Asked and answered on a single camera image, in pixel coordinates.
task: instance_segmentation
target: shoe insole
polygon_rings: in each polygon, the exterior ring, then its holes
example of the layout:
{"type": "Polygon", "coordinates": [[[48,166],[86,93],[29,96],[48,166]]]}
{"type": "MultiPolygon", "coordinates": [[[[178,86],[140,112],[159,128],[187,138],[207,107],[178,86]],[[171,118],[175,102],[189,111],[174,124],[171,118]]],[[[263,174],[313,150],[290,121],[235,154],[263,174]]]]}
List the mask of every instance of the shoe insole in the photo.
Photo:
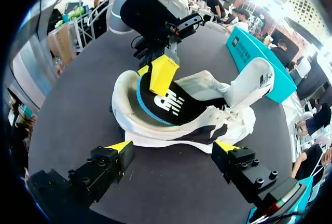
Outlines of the shoe insole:
{"type": "Polygon", "coordinates": [[[151,72],[139,78],[137,99],[144,111],[154,119],[168,125],[183,125],[200,116],[208,106],[223,110],[227,103],[224,98],[199,101],[190,96],[175,82],[171,82],[166,96],[150,91],[151,72]]]}

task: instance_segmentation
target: shoe sole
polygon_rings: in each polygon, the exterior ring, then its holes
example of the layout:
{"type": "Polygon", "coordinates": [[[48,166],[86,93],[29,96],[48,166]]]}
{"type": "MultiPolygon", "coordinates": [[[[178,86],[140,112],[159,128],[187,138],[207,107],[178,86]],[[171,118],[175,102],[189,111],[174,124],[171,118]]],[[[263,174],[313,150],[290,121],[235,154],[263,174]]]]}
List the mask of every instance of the shoe sole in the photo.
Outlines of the shoe sole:
{"type": "Polygon", "coordinates": [[[195,146],[196,148],[200,149],[201,151],[203,151],[207,154],[212,153],[213,144],[205,145],[205,144],[192,142],[192,141],[160,140],[160,139],[142,137],[140,135],[134,134],[129,131],[126,131],[125,137],[126,137],[125,140],[133,141],[135,146],[161,148],[161,147],[167,147],[170,145],[185,144],[185,145],[195,146]]]}

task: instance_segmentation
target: black table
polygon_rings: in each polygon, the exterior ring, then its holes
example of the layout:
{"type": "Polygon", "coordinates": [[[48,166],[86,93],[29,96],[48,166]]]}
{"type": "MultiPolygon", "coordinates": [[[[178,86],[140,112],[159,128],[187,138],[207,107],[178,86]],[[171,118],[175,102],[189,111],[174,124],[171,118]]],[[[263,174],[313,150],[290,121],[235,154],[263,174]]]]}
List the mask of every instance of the black table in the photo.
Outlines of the black table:
{"type": "MultiPolygon", "coordinates": [[[[98,145],[122,142],[109,100],[117,77],[137,69],[131,40],[137,33],[107,32],[69,65],[47,96],[33,131],[29,173],[51,168],[67,178],[98,145]]],[[[226,36],[200,27],[178,46],[175,78],[210,71],[230,83],[238,71],[226,36]]],[[[280,181],[291,174],[291,143],[282,105],[255,103],[254,133],[238,143],[256,151],[280,181]]],[[[125,223],[245,223],[253,207],[223,179],[211,156],[189,145],[135,148],[135,159],[120,184],[112,185],[91,209],[125,223]]]]}

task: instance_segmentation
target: white sneaker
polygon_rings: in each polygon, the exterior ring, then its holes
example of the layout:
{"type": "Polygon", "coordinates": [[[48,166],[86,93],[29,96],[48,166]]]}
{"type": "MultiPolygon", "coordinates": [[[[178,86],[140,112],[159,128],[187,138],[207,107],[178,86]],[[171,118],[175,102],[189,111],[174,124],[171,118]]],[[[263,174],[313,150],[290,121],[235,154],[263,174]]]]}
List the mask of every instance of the white sneaker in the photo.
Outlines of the white sneaker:
{"type": "Polygon", "coordinates": [[[190,144],[206,153],[212,152],[216,139],[233,145],[253,132],[256,118],[249,106],[272,91],[274,70],[263,58],[255,58],[231,85],[218,82],[208,71],[175,83],[182,89],[179,89],[181,93],[185,92],[181,94],[184,97],[172,90],[166,97],[146,97],[147,92],[141,87],[146,85],[144,75],[140,79],[136,72],[126,71],[118,77],[112,95],[112,111],[125,130],[126,140],[144,147],[190,144]]]}

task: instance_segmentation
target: teal display board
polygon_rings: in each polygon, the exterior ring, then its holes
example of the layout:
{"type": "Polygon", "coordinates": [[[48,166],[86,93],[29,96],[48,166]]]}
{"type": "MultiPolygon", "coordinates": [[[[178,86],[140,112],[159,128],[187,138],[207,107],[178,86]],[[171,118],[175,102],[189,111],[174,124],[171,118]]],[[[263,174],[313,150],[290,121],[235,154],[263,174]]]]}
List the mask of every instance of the teal display board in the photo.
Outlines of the teal display board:
{"type": "Polygon", "coordinates": [[[268,98],[282,103],[296,90],[292,78],[275,54],[251,34],[235,27],[226,46],[239,72],[256,57],[264,58],[272,65],[275,79],[272,92],[267,94],[268,98]]]}
{"type": "MultiPolygon", "coordinates": [[[[304,211],[306,209],[306,205],[308,203],[311,189],[312,189],[312,181],[313,181],[313,176],[310,176],[308,178],[302,179],[299,181],[299,183],[302,183],[306,186],[306,190],[303,193],[303,195],[300,197],[300,199],[293,205],[293,207],[288,211],[288,213],[295,212],[295,211],[304,211]]],[[[250,224],[249,219],[252,217],[254,212],[256,211],[256,207],[251,209],[249,212],[247,224],[250,224]]],[[[300,219],[300,216],[296,216],[295,221],[288,222],[289,224],[291,223],[296,223],[300,219]]]]}

